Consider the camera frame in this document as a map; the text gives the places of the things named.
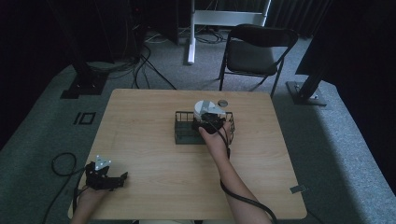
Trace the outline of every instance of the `power cord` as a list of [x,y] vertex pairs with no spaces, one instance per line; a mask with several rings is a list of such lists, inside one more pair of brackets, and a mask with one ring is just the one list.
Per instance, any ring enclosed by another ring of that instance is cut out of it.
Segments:
[[[218,133],[218,134],[220,135],[220,137],[222,138],[222,140],[223,140],[223,142],[224,142],[224,144],[225,144],[225,146],[226,146],[226,148],[227,148],[227,156],[228,156],[228,159],[230,159],[231,150],[230,150],[230,148],[229,148],[228,137],[227,137],[227,138],[224,137],[224,135],[219,131],[219,129],[217,129],[217,128],[215,127],[215,125],[213,125],[212,122],[210,122],[210,120],[206,120],[206,122],[208,122],[208,123],[217,131],[217,133]],[[270,208],[268,208],[267,206],[265,206],[264,204],[259,203],[259,202],[256,202],[256,201],[253,201],[253,200],[251,200],[251,199],[249,199],[249,198],[245,198],[245,197],[242,197],[242,196],[240,196],[240,195],[238,195],[238,194],[235,194],[235,193],[231,192],[229,189],[227,189],[227,187],[225,187],[225,185],[222,183],[221,180],[220,180],[220,186],[221,186],[222,190],[223,190],[225,193],[227,193],[228,195],[230,195],[231,197],[233,197],[233,198],[235,198],[235,199],[237,199],[237,200],[239,200],[239,201],[242,201],[242,202],[244,202],[244,203],[249,203],[249,204],[251,204],[251,205],[254,205],[254,206],[256,206],[256,207],[259,207],[260,209],[262,209],[263,211],[265,211],[268,215],[270,215],[271,219],[273,220],[273,222],[274,222],[275,224],[277,223],[277,219],[276,219],[276,216],[275,216],[274,212],[273,212]]]
[[[63,157],[63,156],[71,156],[72,159],[73,159],[73,168],[71,169],[70,173],[67,173],[67,174],[61,174],[61,173],[59,173],[59,172],[56,170],[56,168],[55,168],[55,163],[56,163],[56,161],[57,161],[59,158]],[[85,170],[85,167],[84,167],[84,168],[81,168],[81,169],[79,169],[79,170],[76,171],[76,165],[77,165],[77,158],[76,158],[76,155],[73,154],[73,153],[71,153],[71,152],[60,153],[60,154],[58,154],[57,156],[55,156],[55,157],[52,159],[52,163],[51,163],[52,172],[55,173],[55,174],[58,175],[58,176],[62,176],[62,177],[67,176],[67,179],[66,179],[66,181],[64,181],[64,184],[62,185],[61,189],[58,191],[58,193],[56,194],[56,196],[53,198],[52,202],[49,204],[49,207],[47,208],[46,214],[44,215],[44,218],[43,218],[43,221],[42,221],[43,224],[45,224],[45,223],[47,222],[47,218],[48,218],[48,215],[49,215],[49,213],[50,213],[51,207],[53,206],[53,204],[55,203],[55,201],[58,199],[59,195],[61,195],[62,191],[63,191],[64,188],[66,187],[66,185],[67,185],[67,183],[69,182],[70,178],[71,178],[73,175],[80,174],[79,179],[81,179],[81,176],[82,176],[82,174],[83,174],[83,171]]]
[[146,45],[144,45],[144,47],[148,50],[148,56],[145,57],[143,54],[140,55],[140,57],[143,59],[143,62],[134,70],[134,81],[132,83],[131,88],[133,88],[134,85],[136,85],[136,87],[138,89],[140,89],[140,87],[137,83],[137,75],[138,75],[140,69],[142,69],[142,73],[145,76],[145,79],[146,79],[146,82],[148,83],[148,88],[149,88],[149,80],[148,80],[147,74],[146,74],[146,66],[148,64],[149,68],[151,68],[160,78],[162,78],[166,83],[168,83],[168,85],[171,86],[173,90],[176,90],[177,88],[163,74],[161,74],[161,72],[158,71],[157,68],[155,68],[155,66],[149,61],[149,57],[151,56],[151,49],[149,47],[147,47]]

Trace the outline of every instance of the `wire basket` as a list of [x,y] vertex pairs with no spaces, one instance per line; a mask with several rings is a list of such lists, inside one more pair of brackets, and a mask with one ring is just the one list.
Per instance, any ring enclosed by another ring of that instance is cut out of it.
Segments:
[[[233,141],[233,131],[235,125],[233,124],[233,113],[226,112],[224,115],[219,115],[221,119],[231,122],[231,139]],[[177,111],[175,114],[175,142],[177,145],[204,145],[205,140],[192,128],[195,119],[194,113],[190,111]]]

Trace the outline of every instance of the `dark background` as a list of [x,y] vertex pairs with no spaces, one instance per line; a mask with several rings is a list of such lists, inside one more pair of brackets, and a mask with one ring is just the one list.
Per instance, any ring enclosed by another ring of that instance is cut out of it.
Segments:
[[[153,11],[145,11],[147,3],[156,12],[167,12],[167,16],[180,19],[170,24],[171,30],[163,30],[170,38],[175,33],[172,29],[190,23],[190,15],[186,13],[190,1],[166,1],[169,3],[166,10],[155,7],[158,3],[154,0],[116,2],[57,1],[64,6],[86,61],[112,62],[138,56],[142,41],[139,36],[144,30],[135,27],[145,19],[145,13],[154,15]],[[175,4],[180,4],[179,9],[172,7]],[[323,72],[324,80],[337,87],[393,190],[396,189],[395,15],[395,4],[391,1],[332,1],[297,71],[310,76]],[[111,20],[100,22],[100,16]],[[68,42],[46,1],[2,1],[0,22],[2,148],[51,79],[70,64],[71,56]],[[120,44],[125,43],[126,32],[130,37],[127,51]]]

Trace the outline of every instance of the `black curtain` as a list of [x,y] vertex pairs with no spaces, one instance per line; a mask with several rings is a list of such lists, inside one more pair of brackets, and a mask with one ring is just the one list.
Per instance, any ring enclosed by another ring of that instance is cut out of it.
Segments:
[[395,1],[334,0],[296,72],[336,86],[393,192],[395,27]]

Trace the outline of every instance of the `black cable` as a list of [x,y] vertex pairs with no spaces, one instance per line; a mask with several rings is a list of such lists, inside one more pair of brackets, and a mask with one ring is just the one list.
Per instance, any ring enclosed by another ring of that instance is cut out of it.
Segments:
[[[227,148],[228,159],[230,159],[230,151],[231,151],[231,150],[230,150],[229,145],[228,145],[228,137],[227,137],[227,140],[226,140],[226,138],[224,137],[224,135],[219,131],[219,129],[217,129],[217,128],[215,127],[215,125],[212,124],[212,122],[210,122],[209,120],[206,120],[206,122],[208,122],[208,123],[217,131],[217,133],[218,133],[218,134],[220,135],[220,137],[222,138],[222,140],[223,140],[223,142],[224,142],[224,144],[225,144],[225,146],[226,146],[226,148]],[[220,186],[221,186],[222,190],[223,190],[226,194],[230,195],[231,197],[233,197],[233,198],[235,198],[235,199],[237,199],[237,200],[239,200],[239,201],[242,201],[242,202],[244,202],[244,203],[249,203],[249,204],[251,204],[251,205],[254,205],[254,206],[256,206],[256,207],[259,207],[260,209],[262,209],[263,211],[265,211],[266,213],[268,213],[268,215],[270,215],[271,219],[273,220],[273,222],[274,222],[275,224],[277,223],[276,216],[275,216],[274,212],[273,212],[269,207],[265,206],[265,205],[262,204],[262,203],[256,202],[256,201],[254,201],[254,200],[251,200],[251,199],[249,199],[249,198],[242,197],[242,196],[240,196],[240,195],[238,195],[238,194],[235,194],[235,193],[231,192],[229,189],[227,189],[227,187],[225,187],[225,185],[222,183],[221,180],[220,180]]]
[[149,61],[149,59],[146,59],[145,56],[142,55],[142,57],[146,60],[146,62],[149,64],[149,67],[153,69],[158,76],[160,76],[166,83],[168,83],[174,90],[177,88],[166,78],[163,76],[163,74],[160,73],[160,71],[157,70],[157,68],[154,67],[154,65]]
[[[66,156],[66,155],[71,156],[71,157],[73,158],[73,168],[72,168],[72,170],[70,171],[70,173],[68,173],[68,174],[61,174],[61,173],[59,173],[59,172],[55,169],[55,163],[56,163],[56,161],[57,161],[60,157]],[[55,201],[58,199],[59,195],[61,195],[62,191],[63,191],[64,188],[66,187],[66,185],[67,185],[67,183],[69,182],[70,178],[71,178],[73,175],[82,173],[82,171],[85,170],[85,168],[81,168],[81,169],[79,169],[79,170],[76,171],[76,165],[77,165],[77,158],[76,158],[76,156],[75,156],[73,153],[71,153],[71,152],[64,152],[64,153],[58,154],[56,157],[54,157],[54,158],[52,159],[52,163],[51,163],[52,172],[55,173],[55,174],[58,175],[58,176],[67,176],[67,179],[66,179],[66,181],[64,181],[64,184],[62,185],[61,189],[58,191],[58,193],[56,194],[56,196],[53,198],[52,202],[49,204],[49,207],[47,208],[46,214],[44,215],[44,218],[43,218],[43,221],[42,221],[43,224],[47,222],[47,218],[48,218],[48,215],[49,215],[49,213],[50,213],[51,207],[53,206],[53,204],[55,203]]]
[[134,81],[132,82],[131,89],[134,88],[134,84],[136,84],[136,87],[137,87],[138,89],[140,89],[139,85],[137,84],[137,74],[139,73],[139,71],[140,71],[140,69],[142,68],[142,66],[146,63],[146,61],[147,61],[147,60],[149,59],[149,57],[151,56],[151,50],[150,50],[146,45],[144,45],[144,47],[146,47],[146,48],[148,49],[148,57],[147,57],[147,59],[145,58],[145,61],[143,61],[143,62],[134,70]]

